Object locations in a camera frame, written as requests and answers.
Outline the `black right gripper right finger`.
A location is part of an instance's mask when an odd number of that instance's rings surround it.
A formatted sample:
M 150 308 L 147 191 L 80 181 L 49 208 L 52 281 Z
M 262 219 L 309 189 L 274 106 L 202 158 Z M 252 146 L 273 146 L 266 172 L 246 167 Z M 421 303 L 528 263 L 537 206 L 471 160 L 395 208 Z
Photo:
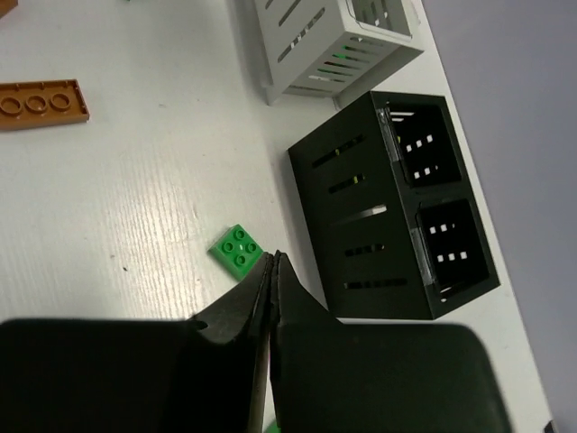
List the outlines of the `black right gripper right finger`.
M 454 324 L 344 324 L 276 253 L 270 380 L 283 432 L 509 432 L 487 351 Z

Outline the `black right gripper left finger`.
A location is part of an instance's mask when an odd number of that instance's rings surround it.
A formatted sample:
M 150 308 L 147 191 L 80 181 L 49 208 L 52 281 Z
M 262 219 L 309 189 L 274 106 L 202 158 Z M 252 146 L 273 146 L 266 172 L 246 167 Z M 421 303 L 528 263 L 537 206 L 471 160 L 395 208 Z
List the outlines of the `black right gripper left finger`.
M 261 431 L 272 268 L 184 320 L 5 321 L 2 431 Z

